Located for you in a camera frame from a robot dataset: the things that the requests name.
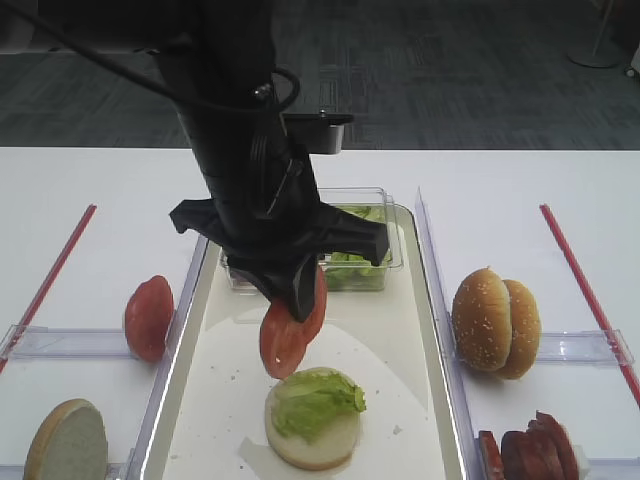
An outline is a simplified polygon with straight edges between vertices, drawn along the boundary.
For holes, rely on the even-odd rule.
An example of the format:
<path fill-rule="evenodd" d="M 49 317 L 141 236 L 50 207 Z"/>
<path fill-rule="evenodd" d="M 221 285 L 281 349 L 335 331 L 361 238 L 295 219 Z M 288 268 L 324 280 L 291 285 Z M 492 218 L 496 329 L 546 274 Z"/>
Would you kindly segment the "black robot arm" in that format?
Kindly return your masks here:
<path fill-rule="evenodd" d="M 83 45 L 153 53 L 209 190 L 171 214 L 220 245 L 230 266 L 297 321 L 315 304 L 316 266 L 344 251 L 380 263 L 385 232 L 319 197 L 305 146 L 288 132 L 269 1 L 42 1 L 38 15 Z"/>

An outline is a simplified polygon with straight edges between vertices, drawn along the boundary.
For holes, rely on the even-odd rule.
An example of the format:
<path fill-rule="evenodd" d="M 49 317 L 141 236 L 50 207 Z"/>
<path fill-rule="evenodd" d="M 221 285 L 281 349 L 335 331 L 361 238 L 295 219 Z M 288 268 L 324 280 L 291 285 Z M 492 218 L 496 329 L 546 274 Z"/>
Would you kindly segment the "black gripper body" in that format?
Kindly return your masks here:
<path fill-rule="evenodd" d="M 284 114 L 240 117 L 182 107 L 179 119 L 210 193 L 171 213 L 179 232 L 194 230 L 230 257 L 263 273 L 301 253 L 318 255 L 343 229 L 339 209 L 324 203 L 302 214 L 267 214 L 294 187 L 317 188 L 310 155 L 286 131 Z"/>

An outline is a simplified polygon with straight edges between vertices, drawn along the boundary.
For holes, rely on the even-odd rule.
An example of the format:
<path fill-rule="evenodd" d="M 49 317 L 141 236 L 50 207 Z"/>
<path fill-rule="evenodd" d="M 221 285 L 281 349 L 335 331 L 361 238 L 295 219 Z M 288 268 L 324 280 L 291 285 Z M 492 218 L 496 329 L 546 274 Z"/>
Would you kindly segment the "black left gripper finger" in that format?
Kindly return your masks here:
<path fill-rule="evenodd" d="M 297 254 L 292 259 L 292 315 L 305 321 L 315 306 L 318 257 L 313 253 Z"/>

